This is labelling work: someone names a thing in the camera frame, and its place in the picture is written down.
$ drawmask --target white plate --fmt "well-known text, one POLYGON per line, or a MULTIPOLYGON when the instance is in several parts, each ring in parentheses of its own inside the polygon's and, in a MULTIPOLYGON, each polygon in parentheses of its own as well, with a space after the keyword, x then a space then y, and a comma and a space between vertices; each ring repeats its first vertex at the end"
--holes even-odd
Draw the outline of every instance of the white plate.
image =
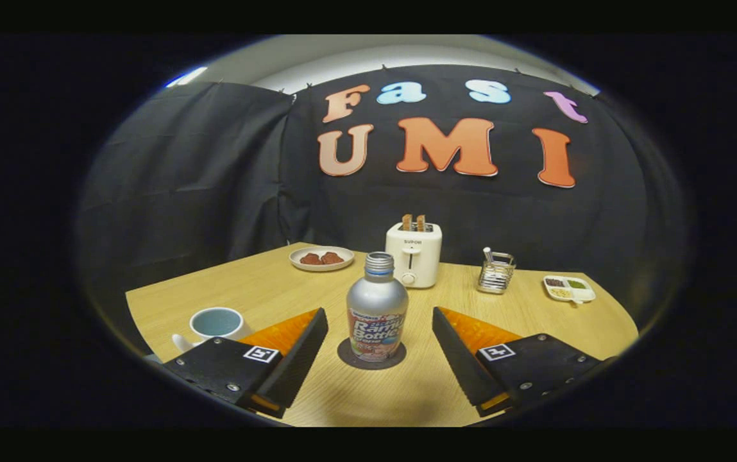
POLYGON ((590 302, 597 297, 597 293, 593 291, 591 284, 588 284, 588 281, 581 280, 581 278, 547 275, 542 278, 542 282, 545 284, 545 289, 548 291, 548 295, 550 295, 550 297, 555 300, 561 300, 563 302, 576 302, 576 304, 581 304, 582 302, 590 302), (562 284, 564 284, 564 286, 551 286, 550 284, 548 284, 548 280, 550 278, 552 278, 552 280, 562 281, 562 284), (585 286, 585 289, 576 289, 576 287, 571 287, 571 281, 582 284, 583 286, 585 286), (564 290, 565 292, 569 293, 570 296, 557 295, 556 293, 552 292, 553 289, 564 290))
POLYGON ((317 246, 316 248, 301 248, 300 250, 295 250, 294 252, 291 252, 291 255, 289 255, 289 260, 291 261, 292 265, 301 270, 316 272, 333 271, 351 265, 351 263, 353 263, 354 261, 354 252, 351 252, 347 248, 317 246), (336 253, 338 257, 342 258, 343 261, 340 261, 340 263, 333 263, 333 265, 306 265, 305 263, 300 263, 300 259, 309 254, 309 252, 317 254, 319 258, 322 258, 322 255, 325 255, 327 252, 333 252, 336 253))

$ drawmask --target white divided tray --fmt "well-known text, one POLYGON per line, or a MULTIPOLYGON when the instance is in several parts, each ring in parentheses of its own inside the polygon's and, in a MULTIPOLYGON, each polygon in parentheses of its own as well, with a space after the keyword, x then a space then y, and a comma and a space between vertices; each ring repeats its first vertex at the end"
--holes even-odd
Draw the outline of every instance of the white divided tray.
POLYGON ((597 297, 597 293, 593 291, 591 284, 588 284, 588 281, 581 280, 581 278, 547 275, 542 278, 542 282, 545 283, 545 290, 548 291, 548 295, 555 300, 582 304, 597 297))

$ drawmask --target aluminum bottle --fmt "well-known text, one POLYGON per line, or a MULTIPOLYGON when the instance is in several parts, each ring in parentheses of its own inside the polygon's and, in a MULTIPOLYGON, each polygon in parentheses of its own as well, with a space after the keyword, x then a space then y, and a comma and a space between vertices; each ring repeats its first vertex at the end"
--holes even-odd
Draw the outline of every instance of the aluminum bottle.
POLYGON ((394 257, 366 255, 365 276, 348 290, 348 336, 351 350, 363 361, 385 361, 400 346, 409 294, 394 278, 394 257))

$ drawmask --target bottle label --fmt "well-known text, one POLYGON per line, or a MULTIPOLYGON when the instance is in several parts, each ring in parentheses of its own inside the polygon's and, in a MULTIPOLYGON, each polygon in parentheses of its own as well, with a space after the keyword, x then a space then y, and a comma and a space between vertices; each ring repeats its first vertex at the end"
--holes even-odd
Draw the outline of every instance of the bottle label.
POLYGON ((404 314, 371 316, 348 308, 351 350, 363 361, 385 361, 400 346, 404 314))

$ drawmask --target toaster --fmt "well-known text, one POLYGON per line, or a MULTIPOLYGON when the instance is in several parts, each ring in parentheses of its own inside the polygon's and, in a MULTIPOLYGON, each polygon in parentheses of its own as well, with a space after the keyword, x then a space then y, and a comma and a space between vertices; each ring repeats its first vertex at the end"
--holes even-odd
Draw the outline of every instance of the toaster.
POLYGON ((442 250, 442 230, 439 225, 425 223, 425 230, 411 230, 403 222, 392 226, 385 234, 385 252, 394 257, 394 278, 405 287, 432 287, 439 269, 442 250))

